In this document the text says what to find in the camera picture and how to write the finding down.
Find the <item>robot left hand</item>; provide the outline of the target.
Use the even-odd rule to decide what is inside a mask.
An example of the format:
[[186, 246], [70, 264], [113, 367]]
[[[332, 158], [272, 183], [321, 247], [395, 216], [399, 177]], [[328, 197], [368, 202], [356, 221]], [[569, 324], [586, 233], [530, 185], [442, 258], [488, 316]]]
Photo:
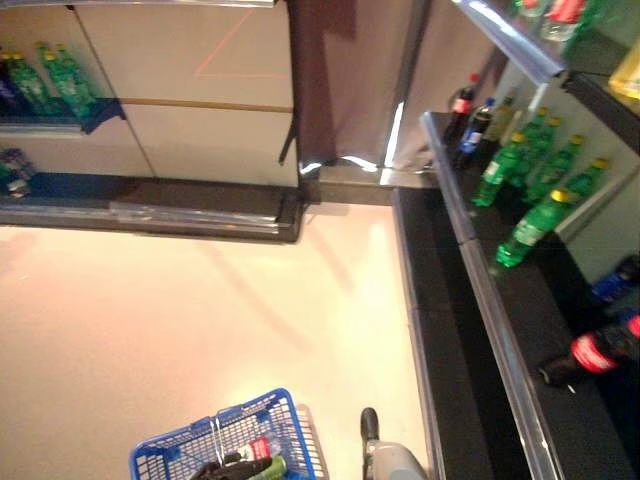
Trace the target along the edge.
[[246, 480], [269, 468], [273, 459], [266, 457], [257, 460], [246, 460], [238, 452], [224, 457], [224, 464], [212, 461], [203, 465], [192, 477], [192, 480]]

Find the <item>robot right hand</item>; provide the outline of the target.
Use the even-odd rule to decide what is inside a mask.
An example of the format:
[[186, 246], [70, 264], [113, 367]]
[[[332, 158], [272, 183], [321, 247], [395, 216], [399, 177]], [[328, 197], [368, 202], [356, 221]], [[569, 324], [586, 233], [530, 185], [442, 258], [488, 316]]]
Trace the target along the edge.
[[366, 407], [360, 415], [360, 434], [364, 445], [379, 440], [379, 420], [377, 412], [372, 407]]

